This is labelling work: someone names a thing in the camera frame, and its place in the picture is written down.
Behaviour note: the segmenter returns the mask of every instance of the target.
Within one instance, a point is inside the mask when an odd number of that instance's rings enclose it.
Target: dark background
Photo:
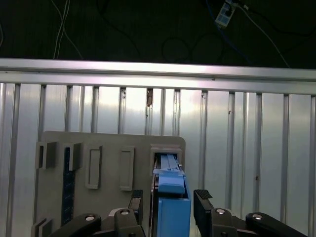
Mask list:
[[[66,0],[54,1],[63,13]],[[0,57],[52,59],[61,20],[51,0],[0,2],[4,31]],[[217,16],[222,1],[209,2]],[[244,2],[285,31],[308,33],[316,25],[315,0]],[[271,42],[239,9],[224,32],[251,65],[223,42],[203,0],[110,0],[103,7],[104,3],[98,0],[106,20],[97,10],[96,0],[71,0],[66,31],[85,60],[286,67]],[[291,67],[316,68],[316,34],[309,38],[281,34],[261,17],[251,16]],[[134,41],[139,54],[113,25]],[[80,59],[65,36],[59,59]]]

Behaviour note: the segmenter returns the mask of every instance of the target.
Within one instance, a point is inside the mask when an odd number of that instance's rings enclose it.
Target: metal panel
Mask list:
[[[241,217],[254,212],[255,194],[255,129],[256,129],[256,94],[245,94],[244,121],[244,179]]]
[[[40,85],[22,84],[14,179],[12,236],[29,236],[31,234],[39,109]]]
[[[232,211],[241,218],[244,179],[244,93],[235,94],[234,145],[232,173]]]
[[[7,206],[10,202],[9,171],[11,158],[11,138],[14,111],[14,84],[2,84],[1,87],[1,150],[0,150],[0,236],[5,236]]]
[[[92,126],[92,100],[93,87],[84,87],[83,115],[82,115],[82,131],[91,132]]]
[[[97,108],[97,129],[100,133],[118,133],[119,87],[100,87]]]
[[[82,108],[83,108],[83,86],[73,86],[71,88],[70,104],[69,104],[69,131],[82,131]]]
[[[66,94],[64,85],[48,85],[44,108],[44,131],[64,131],[66,121]]]
[[[286,222],[307,235],[311,96],[290,95],[289,108]]]
[[[214,196],[215,206],[232,205],[234,212],[241,213],[242,217],[260,210],[279,219],[282,211],[282,219],[304,233],[309,222],[309,236],[315,235],[312,229],[316,219],[313,217],[315,142],[311,139],[315,131],[312,126],[309,138],[309,125],[299,122],[299,117],[311,118],[307,112],[310,107],[304,106],[303,98],[315,95],[316,71],[19,59],[0,59],[0,70],[0,82],[17,83],[0,84],[1,236],[4,236],[5,226],[10,236],[11,221],[13,234],[22,233],[29,219],[22,221],[17,213],[23,212],[26,219],[31,217],[31,213],[19,205],[23,190],[34,188],[30,182],[34,174],[28,168],[29,163],[25,174],[18,171],[24,168],[25,161],[20,160],[21,151],[16,150],[16,142],[26,147],[31,141],[22,138],[16,141],[16,133],[18,129],[19,132],[35,130],[37,121],[38,134],[44,130],[82,129],[84,132],[183,136],[191,189],[205,185]],[[30,88],[39,88],[40,84],[47,87],[43,86],[39,98],[38,93],[34,94],[36,98],[29,94],[30,99],[22,101],[27,97],[26,84],[36,84]],[[153,104],[149,107],[146,106],[147,88],[153,88]],[[289,105],[290,114],[287,113],[288,98],[295,98]],[[21,106],[27,105],[33,110],[16,111],[19,101]],[[37,103],[40,107],[35,112]],[[32,126],[21,125],[21,115],[25,115],[23,121],[34,119]],[[26,160],[31,159],[30,152],[26,156]],[[308,172],[301,173],[308,166],[311,167]],[[19,201],[14,204],[12,219],[15,168],[18,172],[15,178],[20,180],[24,175],[27,187],[14,188],[14,200]],[[281,189],[284,178],[287,187]],[[196,228],[191,228],[191,233],[196,236]]]
[[[163,110],[163,123],[162,134],[163,136],[172,136],[173,131],[173,104],[174,103],[174,90],[166,89],[164,91],[164,110]]]
[[[126,88],[124,134],[145,135],[146,98],[147,89]]]
[[[151,135],[160,135],[162,128],[163,90],[153,89],[153,120]]]
[[[280,219],[283,95],[262,95],[259,211]]]
[[[205,188],[215,207],[225,207],[229,93],[208,92]]]

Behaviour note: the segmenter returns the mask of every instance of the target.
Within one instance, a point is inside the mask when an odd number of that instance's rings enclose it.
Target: bolt head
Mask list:
[[[85,220],[86,220],[86,221],[92,221],[92,220],[94,220],[94,216],[87,216],[87,217],[85,218]]]
[[[128,215],[129,214],[129,211],[128,210],[123,210],[120,212],[122,215]]]
[[[262,219],[262,216],[259,214],[253,214],[252,217],[259,221]]]
[[[220,214],[220,215],[225,214],[225,210],[223,210],[223,209],[217,209],[216,212],[217,212],[218,214]]]

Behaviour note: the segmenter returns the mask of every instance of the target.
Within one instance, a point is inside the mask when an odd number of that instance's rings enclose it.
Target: blue plastic part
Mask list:
[[[174,155],[160,156],[160,169],[155,169],[154,174],[159,175],[158,192],[171,194],[184,194],[184,173],[179,168],[179,163]]]
[[[158,198],[157,237],[189,237],[191,194],[188,198]]]

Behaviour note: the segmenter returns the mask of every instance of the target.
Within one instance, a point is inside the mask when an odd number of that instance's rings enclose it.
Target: gray fixture plate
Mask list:
[[[181,137],[44,132],[37,144],[34,222],[52,219],[52,231],[61,226],[66,148],[71,150],[70,169],[76,172],[74,217],[90,212],[104,219],[112,209],[128,206],[131,190],[142,189],[146,232],[153,154],[177,153],[185,166]]]

